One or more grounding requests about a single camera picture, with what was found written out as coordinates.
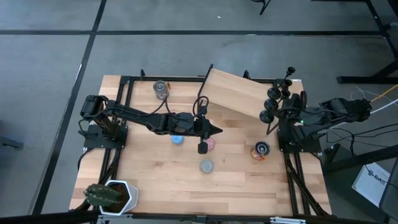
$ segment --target succulent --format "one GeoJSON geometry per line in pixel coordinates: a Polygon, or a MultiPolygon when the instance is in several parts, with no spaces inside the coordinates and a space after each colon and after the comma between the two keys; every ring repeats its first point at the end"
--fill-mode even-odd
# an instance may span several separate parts
{"type": "Polygon", "coordinates": [[[122,203],[122,193],[102,184],[91,184],[83,193],[87,202],[94,206],[108,207],[114,203],[122,203]]]}

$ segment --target tin can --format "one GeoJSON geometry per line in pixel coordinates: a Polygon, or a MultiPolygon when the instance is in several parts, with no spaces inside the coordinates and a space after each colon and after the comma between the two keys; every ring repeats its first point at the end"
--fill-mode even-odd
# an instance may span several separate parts
{"type": "Polygon", "coordinates": [[[167,82],[163,80],[156,81],[154,83],[154,90],[156,98],[159,100],[164,100],[169,96],[169,90],[167,89],[167,82]]]}
{"type": "Polygon", "coordinates": [[[270,147],[268,143],[264,141],[259,141],[256,145],[250,150],[250,154],[254,159],[259,161],[263,161],[266,159],[266,156],[269,154],[270,147]]]}

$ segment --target wooden tabletop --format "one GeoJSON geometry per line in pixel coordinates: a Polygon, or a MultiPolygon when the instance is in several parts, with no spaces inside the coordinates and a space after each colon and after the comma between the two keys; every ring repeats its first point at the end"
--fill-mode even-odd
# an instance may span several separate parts
{"type": "MultiPolygon", "coordinates": [[[[99,94],[115,99],[119,80],[120,76],[105,75],[99,94]]],[[[153,83],[134,82],[130,107],[151,112],[161,104],[155,97],[153,83]]],[[[200,85],[170,82],[169,108],[176,113],[191,112],[200,85]]],[[[302,89],[301,82],[294,82],[293,92],[302,89]]],[[[159,112],[166,113],[165,107],[159,112]]],[[[279,152],[275,132],[266,136],[267,126],[258,118],[214,103],[209,104],[206,117],[223,132],[212,136],[216,146],[205,155],[197,152],[199,138],[184,137],[183,144],[174,145],[168,135],[158,136],[144,126],[127,122],[128,139],[122,150],[118,179],[139,189],[137,207],[129,212],[292,215],[283,154],[279,152]],[[249,153],[258,141],[271,145],[271,153],[264,161],[253,159],[249,153]],[[200,171],[204,159],[214,163],[210,174],[200,171]]],[[[83,158],[70,208],[79,206],[86,187],[98,182],[103,156],[103,149],[94,149],[83,158]]],[[[301,158],[309,191],[323,209],[331,212],[318,159],[307,153],[301,153],[301,158]]],[[[298,188],[296,193],[302,212],[298,188]]]]}

